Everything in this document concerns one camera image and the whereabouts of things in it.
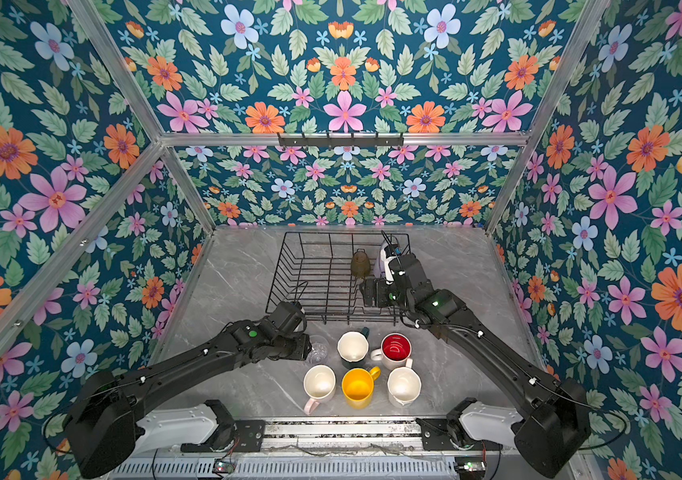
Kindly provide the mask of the clear glass cup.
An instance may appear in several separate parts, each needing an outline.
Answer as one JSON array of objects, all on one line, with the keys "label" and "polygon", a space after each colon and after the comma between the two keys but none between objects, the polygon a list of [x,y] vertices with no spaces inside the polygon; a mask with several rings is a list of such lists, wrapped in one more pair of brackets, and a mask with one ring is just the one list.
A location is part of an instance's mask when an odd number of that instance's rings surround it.
[{"label": "clear glass cup", "polygon": [[311,335],[309,341],[311,349],[306,361],[312,365],[323,364],[330,351],[328,340],[322,335]]}]

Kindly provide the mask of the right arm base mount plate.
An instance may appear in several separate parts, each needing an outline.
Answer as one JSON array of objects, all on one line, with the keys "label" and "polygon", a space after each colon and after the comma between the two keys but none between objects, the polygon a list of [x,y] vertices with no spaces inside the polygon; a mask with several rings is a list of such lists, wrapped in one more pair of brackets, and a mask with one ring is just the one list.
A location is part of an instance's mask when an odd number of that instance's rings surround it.
[{"label": "right arm base mount plate", "polygon": [[456,420],[417,417],[421,430],[422,448],[427,451],[500,451],[495,442],[476,440],[466,433]]}]

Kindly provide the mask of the amber textured glass cup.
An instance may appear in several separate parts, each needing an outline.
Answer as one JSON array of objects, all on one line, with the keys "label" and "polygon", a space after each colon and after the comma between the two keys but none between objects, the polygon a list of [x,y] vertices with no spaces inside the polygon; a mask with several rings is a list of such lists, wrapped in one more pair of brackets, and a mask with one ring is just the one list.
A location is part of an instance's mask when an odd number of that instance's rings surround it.
[{"label": "amber textured glass cup", "polygon": [[351,275],[356,279],[364,280],[371,275],[371,270],[371,261],[367,252],[362,248],[357,249],[351,258]]}]

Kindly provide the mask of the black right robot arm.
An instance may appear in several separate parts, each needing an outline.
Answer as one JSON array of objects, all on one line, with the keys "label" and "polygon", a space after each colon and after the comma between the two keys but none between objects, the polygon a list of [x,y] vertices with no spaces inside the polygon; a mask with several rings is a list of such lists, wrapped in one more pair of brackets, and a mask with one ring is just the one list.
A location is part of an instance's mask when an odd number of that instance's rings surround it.
[{"label": "black right robot arm", "polygon": [[541,476],[554,478],[592,433],[584,387],[558,380],[503,342],[455,293],[437,289],[416,256],[386,248],[375,263],[354,254],[367,306],[395,307],[414,329],[430,332],[464,354],[511,401],[497,407],[468,397],[446,416],[445,433],[466,448],[510,446]]}]

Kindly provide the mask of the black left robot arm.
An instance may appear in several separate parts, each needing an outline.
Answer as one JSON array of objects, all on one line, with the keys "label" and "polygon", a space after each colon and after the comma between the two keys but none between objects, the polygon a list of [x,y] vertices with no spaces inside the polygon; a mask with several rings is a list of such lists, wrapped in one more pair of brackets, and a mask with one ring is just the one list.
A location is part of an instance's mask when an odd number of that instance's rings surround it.
[{"label": "black left robot arm", "polygon": [[148,433],[139,422],[170,399],[217,375],[262,360],[304,360],[311,350],[298,302],[283,301],[260,320],[226,324],[210,340],[143,370],[88,379],[63,422],[86,479],[114,470]]}]

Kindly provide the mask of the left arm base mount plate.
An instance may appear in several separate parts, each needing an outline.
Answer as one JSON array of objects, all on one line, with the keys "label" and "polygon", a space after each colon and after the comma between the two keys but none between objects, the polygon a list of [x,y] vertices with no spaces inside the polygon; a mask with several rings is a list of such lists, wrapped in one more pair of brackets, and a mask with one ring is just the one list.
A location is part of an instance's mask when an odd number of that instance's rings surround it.
[{"label": "left arm base mount plate", "polygon": [[260,452],[265,438],[264,420],[236,420],[219,426],[201,444],[182,444],[184,453],[255,453]]}]

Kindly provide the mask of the lilac plastic cup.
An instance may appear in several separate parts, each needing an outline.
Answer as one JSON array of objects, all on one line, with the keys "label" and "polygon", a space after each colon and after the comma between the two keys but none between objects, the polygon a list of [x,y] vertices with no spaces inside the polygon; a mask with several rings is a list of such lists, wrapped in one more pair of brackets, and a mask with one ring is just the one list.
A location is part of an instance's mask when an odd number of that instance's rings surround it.
[{"label": "lilac plastic cup", "polygon": [[386,243],[382,244],[374,264],[374,275],[379,279],[384,279],[387,282],[392,282],[393,275],[389,264],[391,260],[395,257],[396,246]]}]

